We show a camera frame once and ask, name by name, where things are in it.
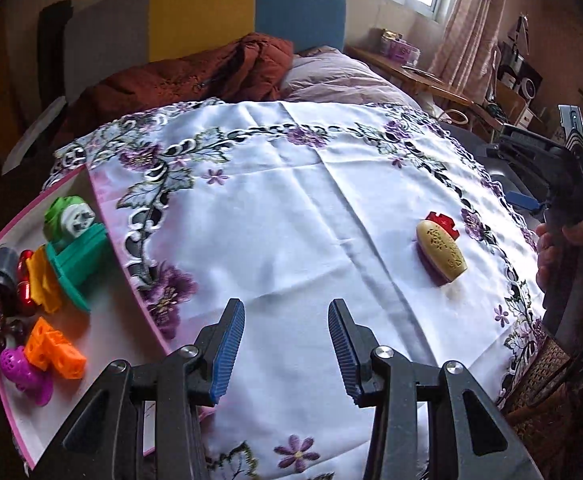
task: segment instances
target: purple toy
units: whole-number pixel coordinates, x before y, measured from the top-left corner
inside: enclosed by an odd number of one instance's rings
[[[24,346],[7,348],[0,354],[0,369],[16,388],[30,396],[38,406],[46,406],[53,394],[53,377],[30,364]]]

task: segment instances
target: screw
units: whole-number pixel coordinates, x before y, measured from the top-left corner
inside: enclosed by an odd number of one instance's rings
[[[122,373],[127,369],[127,363],[122,361],[122,360],[114,361],[109,366],[110,366],[111,370],[113,370],[114,373],[117,373],[117,374]]]
[[[180,350],[178,350],[178,352],[180,352],[180,355],[182,355],[182,357],[187,357],[189,359],[196,357],[196,355],[198,355],[198,349],[194,345],[183,346],[182,348],[180,348]]]
[[[449,361],[445,365],[445,368],[447,368],[447,371],[450,374],[454,374],[454,375],[458,375],[458,374],[462,373],[462,371],[465,369],[465,367],[463,367],[463,365],[460,364],[458,361]]]
[[[379,346],[373,352],[381,359],[390,359],[394,356],[394,349],[391,346]]]

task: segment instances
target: wooden desk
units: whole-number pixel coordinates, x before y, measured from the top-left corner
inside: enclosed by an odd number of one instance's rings
[[[454,92],[449,85],[417,75],[414,72],[411,72],[411,70],[406,70],[402,68],[401,63],[387,59],[385,56],[382,56],[382,54],[375,54],[369,50],[363,50],[354,46],[345,47],[345,54],[372,65],[388,73],[391,77],[400,79],[403,83],[401,89],[412,97],[418,92],[428,91],[435,97],[447,99],[462,105],[463,107],[469,107],[473,104],[473,102],[465,96]]]

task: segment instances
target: tablecloth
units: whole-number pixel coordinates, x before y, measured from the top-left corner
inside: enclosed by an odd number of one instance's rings
[[[373,410],[345,394],[327,328],[343,298],[380,344],[462,362],[502,403],[543,333],[535,240],[456,140],[401,105],[180,103],[65,146],[91,172],[121,264],[165,350],[240,298],[226,396],[204,423],[213,478],[357,480]],[[436,286],[415,227],[452,217],[468,270]],[[419,409],[419,461],[427,409]]]

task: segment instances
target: headboard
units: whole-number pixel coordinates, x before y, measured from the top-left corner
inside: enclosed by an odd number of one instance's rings
[[[66,15],[67,2],[61,4]],[[345,11],[345,0],[103,0],[65,19],[56,32],[63,39],[57,41],[63,43],[63,82],[45,67],[58,55],[41,55],[39,44],[42,104],[61,94],[71,104],[120,70],[217,48],[250,32],[290,40],[296,52],[322,45],[342,50]],[[41,34],[44,12],[38,38],[53,36]]]

